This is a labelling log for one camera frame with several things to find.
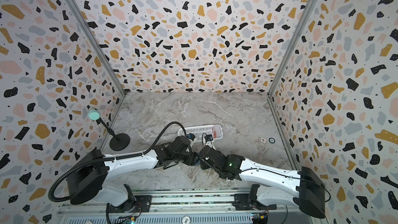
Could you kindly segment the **white plastic basket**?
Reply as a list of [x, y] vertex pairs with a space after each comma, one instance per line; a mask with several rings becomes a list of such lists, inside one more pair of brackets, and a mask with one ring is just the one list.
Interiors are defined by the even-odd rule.
[[198, 142], [202, 142], [202, 136], [204, 136], [204, 134], [211, 134], [212, 135], [212, 127], [214, 124], [210, 124], [210, 125], [199, 125], [199, 126], [193, 126], [193, 127], [186, 127], [186, 133], [192, 133], [196, 136], [196, 140], [193, 142], [190, 140], [191, 145], [198, 143]]

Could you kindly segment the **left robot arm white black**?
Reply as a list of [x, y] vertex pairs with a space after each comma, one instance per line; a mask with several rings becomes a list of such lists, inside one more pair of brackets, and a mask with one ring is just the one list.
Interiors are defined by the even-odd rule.
[[90, 200], [102, 201], [113, 206], [120, 206], [126, 201], [133, 201], [131, 189], [126, 184], [116, 184], [112, 178], [138, 170], [164, 170], [179, 163], [194, 166], [199, 158], [192, 150], [196, 137], [178, 136], [173, 142], [154, 146], [147, 154], [104, 155], [98, 149], [89, 152], [67, 176], [69, 201], [79, 205]]

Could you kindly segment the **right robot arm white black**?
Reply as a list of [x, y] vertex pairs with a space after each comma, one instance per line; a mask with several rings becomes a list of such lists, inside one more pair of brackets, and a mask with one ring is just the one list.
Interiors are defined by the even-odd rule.
[[254, 162], [243, 156], [205, 146], [199, 153], [201, 168], [213, 169], [220, 178], [252, 182], [256, 208], [267, 205], [293, 205], [306, 215], [325, 218], [325, 184], [308, 168], [284, 170]]

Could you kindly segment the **stack of red-circle cards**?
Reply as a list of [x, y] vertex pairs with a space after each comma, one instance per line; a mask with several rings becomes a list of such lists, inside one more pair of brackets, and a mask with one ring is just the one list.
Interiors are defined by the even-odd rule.
[[212, 127], [212, 137], [214, 140], [221, 139], [223, 137], [222, 127], [219, 124], [215, 124]]

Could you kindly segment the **black stand with green ball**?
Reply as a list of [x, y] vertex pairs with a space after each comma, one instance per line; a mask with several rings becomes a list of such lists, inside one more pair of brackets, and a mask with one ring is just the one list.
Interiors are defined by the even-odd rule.
[[125, 133], [116, 134], [101, 118], [101, 113], [96, 110], [89, 110], [88, 117], [104, 126], [108, 134], [112, 137], [109, 146], [113, 151], [122, 151], [130, 144], [130, 137]]

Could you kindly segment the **aluminium rail base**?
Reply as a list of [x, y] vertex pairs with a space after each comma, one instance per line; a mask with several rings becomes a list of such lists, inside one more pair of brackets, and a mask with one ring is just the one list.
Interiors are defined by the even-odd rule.
[[276, 210], [239, 211], [236, 195], [249, 195], [250, 188], [136, 191], [136, 196], [152, 196], [150, 209], [130, 218], [127, 214], [106, 215], [106, 205], [93, 201], [83, 205], [63, 204], [56, 224], [326, 224], [326, 219], [310, 217], [297, 206], [277, 205]]

